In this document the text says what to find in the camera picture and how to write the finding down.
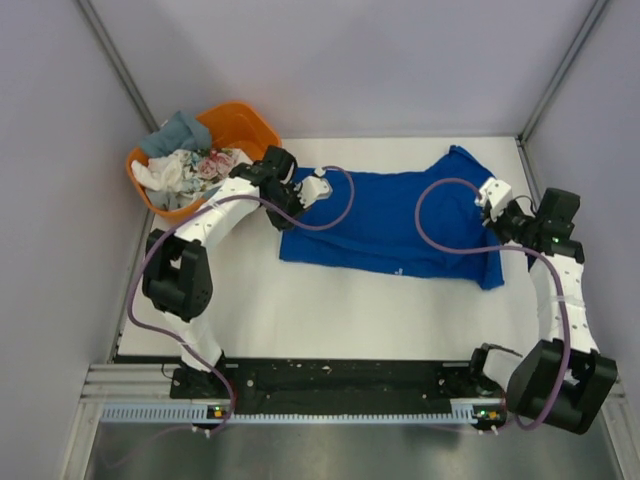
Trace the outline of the blue t shirt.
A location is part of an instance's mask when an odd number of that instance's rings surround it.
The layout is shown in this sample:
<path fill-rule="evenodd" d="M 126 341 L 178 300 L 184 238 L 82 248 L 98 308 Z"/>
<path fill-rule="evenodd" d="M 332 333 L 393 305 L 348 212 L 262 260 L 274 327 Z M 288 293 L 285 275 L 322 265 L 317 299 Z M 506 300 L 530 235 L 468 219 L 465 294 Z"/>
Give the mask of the blue t shirt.
<path fill-rule="evenodd" d="M 473 281 L 483 290 L 503 285 L 499 253 L 452 255 L 428 245 L 421 231 L 450 248 L 494 246 L 482 225 L 474 194 L 456 183 L 481 186 L 492 173 L 459 146 L 417 172 L 329 171 L 331 196 L 302 216 L 307 229 L 281 237 L 279 257 L 328 267 L 417 278 Z"/>

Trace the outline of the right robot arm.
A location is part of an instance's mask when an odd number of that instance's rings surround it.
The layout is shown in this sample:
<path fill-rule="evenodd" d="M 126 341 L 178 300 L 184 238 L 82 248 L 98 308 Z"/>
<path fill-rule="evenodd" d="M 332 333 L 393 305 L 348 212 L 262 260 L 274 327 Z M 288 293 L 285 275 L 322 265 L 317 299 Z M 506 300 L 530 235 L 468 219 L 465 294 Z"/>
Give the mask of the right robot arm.
<path fill-rule="evenodd" d="M 467 384 L 481 396 L 500 387 L 507 410 L 534 424 L 584 434 L 618 370 L 600 353 L 588 325 L 582 292 L 585 254 L 582 243 L 571 237 L 580 197 L 549 188 L 536 212 L 527 215 L 506 182 L 489 179 L 476 203 L 500 243 L 523 247 L 530 257 L 539 339 L 524 356 L 483 344 L 473 352 Z"/>

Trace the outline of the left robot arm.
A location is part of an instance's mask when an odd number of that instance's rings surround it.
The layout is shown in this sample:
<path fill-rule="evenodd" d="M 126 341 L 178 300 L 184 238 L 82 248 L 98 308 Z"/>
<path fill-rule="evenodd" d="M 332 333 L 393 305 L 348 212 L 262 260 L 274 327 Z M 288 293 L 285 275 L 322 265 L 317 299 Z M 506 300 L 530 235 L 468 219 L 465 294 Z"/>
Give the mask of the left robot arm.
<path fill-rule="evenodd" d="M 182 361 L 195 369 L 192 384 L 205 396 L 220 394 L 227 382 L 225 370 L 216 366 L 223 350 L 205 318 L 214 294 L 209 256 L 263 200 L 282 211 L 268 214 L 282 231 L 292 227 L 286 216 L 298 219 L 331 194 L 321 171 L 295 180 L 296 170 L 295 157 L 276 146 L 268 147 L 256 163 L 237 164 L 197 210 L 198 216 L 162 241 L 144 270 L 142 294 L 181 338 Z"/>

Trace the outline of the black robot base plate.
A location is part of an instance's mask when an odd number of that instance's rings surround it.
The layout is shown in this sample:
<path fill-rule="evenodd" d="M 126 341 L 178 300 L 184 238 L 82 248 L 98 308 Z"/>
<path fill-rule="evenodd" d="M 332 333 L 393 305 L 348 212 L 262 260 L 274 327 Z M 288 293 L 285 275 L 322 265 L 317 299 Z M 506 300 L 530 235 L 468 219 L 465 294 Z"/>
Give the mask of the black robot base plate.
<path fill-rule="evenodd" d="M 450 413 L 455 400 L 503 411 L 504 392 L 467 361 L 222 358 L 212 373 L 181 363 L 170 397 L 235 398 L 238 414 L 370 415 Z"/>

